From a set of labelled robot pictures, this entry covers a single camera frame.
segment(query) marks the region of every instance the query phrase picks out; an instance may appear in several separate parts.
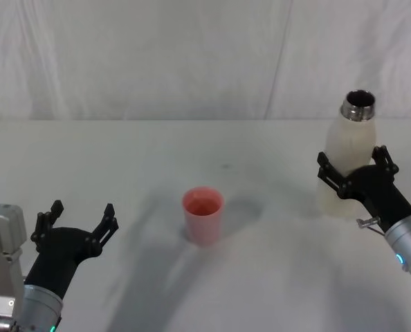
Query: white table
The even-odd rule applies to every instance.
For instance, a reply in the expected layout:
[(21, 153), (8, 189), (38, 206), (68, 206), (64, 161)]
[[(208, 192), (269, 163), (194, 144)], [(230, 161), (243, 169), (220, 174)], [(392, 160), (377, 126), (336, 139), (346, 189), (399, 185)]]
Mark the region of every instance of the white table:
[[(379, 120), (411, 202), (411, 120)], [(411, 276), (379, 235), (313, 206), (329, 121), (0, 122), (0, 203), (56, 226), (94, 229), (113, 203), (119, 231), (84, 262), (62, 332), (411, 331)], [(196, 185), (226, 198), (226, 238), (182, 236)], [(26, 273), (34, 245), (23, 246)]]

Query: pink cup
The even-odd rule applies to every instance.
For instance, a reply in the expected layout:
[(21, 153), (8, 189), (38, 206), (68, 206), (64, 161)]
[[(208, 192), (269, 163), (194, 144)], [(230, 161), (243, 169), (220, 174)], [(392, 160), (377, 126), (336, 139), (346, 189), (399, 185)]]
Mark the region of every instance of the pink cup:
[(185, 226), (190, 240), (206, 247), (219, 240), (224, 198), (210, 187), (196, 187), (184, 194)]

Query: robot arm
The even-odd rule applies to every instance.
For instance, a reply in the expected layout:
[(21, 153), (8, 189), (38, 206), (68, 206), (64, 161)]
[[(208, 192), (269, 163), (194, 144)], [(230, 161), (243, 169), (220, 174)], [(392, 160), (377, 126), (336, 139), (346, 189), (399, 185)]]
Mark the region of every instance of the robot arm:
[(405, 272), (411, 274), (411, 205), (393, 184), (399, 168), (392, 162), (385, 146), (375, 147), (375, 165), (367, 165), (344, 177), (320, 152), (318, 177), (337, 192), (340, 199), (355, 199), (371, 214), (358, 219), (360, 228), (379, 226)]
[(54, 332), (61, 320), (62, 300), (78, 265), (101, 255), (118, 229), (108, 204), (101, 223), (90, 233), (77, 228), (53, 228), (64, 207), (55, 201), (39, 213), (30, 237), (39, 253), (23, 282), (19, 256), (26, 241), (22, 210), (0, 205), (0, 331)]
[(19, 265), (21, 245), (26, 242), (22, 210), (0, 204), (0, 331), (7, 331), (12, 317), (21, 313), (24, 283)]

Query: cable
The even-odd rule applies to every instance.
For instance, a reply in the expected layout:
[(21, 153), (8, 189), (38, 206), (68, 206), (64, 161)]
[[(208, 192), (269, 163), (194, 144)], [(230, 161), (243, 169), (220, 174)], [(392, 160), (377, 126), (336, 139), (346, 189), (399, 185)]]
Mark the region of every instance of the cable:
[(367, 228), (368, 228), (369, 230), (374, 231), (375, 233), (377, 233), (377, 234), (379, 234), (379, 235), (382, 235), (383, 237), (385, 236), (385, 234), (384, 234), (384, 233), (379, 232), (378, 230), (375, 230), (374, 228), (371, 228), (370, 226), (368, 226)]

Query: white curtain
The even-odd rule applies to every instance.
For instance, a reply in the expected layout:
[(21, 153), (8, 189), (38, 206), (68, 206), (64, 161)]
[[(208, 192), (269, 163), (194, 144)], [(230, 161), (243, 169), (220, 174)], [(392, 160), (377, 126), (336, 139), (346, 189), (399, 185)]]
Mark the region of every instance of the white curtain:
[(0, 118), (411, 117), (411, 0), (0, 1)]

